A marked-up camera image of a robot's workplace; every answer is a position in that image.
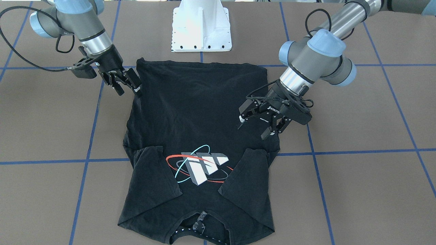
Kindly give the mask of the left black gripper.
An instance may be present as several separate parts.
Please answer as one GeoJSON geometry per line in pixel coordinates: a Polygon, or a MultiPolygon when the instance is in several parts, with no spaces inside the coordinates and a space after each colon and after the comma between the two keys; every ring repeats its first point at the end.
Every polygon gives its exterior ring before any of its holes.
{"type": "Polygon", "coordinates": [[[290,93],[281,80],[275,80],[259,87],[259,99],[246,99],[238,110],[238,130],[246,121],[261,119],[268,122],[261,134],[264,141],[282,133],[291,121],[300,123],[300,96],[290,93]]]}

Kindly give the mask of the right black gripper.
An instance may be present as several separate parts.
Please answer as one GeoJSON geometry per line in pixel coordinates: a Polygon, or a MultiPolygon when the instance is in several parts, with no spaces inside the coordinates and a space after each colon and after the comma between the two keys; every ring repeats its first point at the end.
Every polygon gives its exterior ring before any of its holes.
{"type": "Polygon", "coordinates": [[[112,87],[119,96],[124,94],[120,84],[129,87],[136,96],[142,96],[141,80],[133,68],[124,69],[123,59],[115,46],[97,58],[98,72],[104,83],[112,87]]]}

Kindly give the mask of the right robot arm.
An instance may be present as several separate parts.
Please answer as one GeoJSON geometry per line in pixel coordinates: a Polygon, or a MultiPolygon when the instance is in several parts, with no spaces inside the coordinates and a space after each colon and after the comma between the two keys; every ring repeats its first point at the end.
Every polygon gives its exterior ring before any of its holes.
{"type": "Polygon", "coordinates": [[[140,78],[132,68],[123,67],[123,59],[98,18],[104,11],[102,0],[49,0],[48,4],[49,8],[31,14],[31,27],[45,38],[78,38],[83,58],[70,68],[76,77],[93,79],[100,74],[118,95],[124,93],[123,84],[141,96],[140,78]],[[98,72],[92,68],[93,63],[98,72]]]}

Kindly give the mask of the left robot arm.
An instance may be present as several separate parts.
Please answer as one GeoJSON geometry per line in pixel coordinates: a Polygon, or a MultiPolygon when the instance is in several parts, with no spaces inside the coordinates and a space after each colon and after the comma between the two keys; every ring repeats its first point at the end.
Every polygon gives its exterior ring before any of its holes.
{"type": "Polygon", "coordinates": [[[265,96],[251,92],[240,106],[241,124],[254,118],[268,123],[261,134],[265,140],[282,133],[291,121],[301,125],[312,119],[303,96],[319,79],[334,86],[349,85],[356,77],[355,64],[344,56],[348,38],[355,27],[380,11],[435,15],[434,0],[346,0],[344,6],[315,29],[305,26],[302,40],[285,42],[279,60],[286,65],[279,79],[268,85],[265,96]]]}

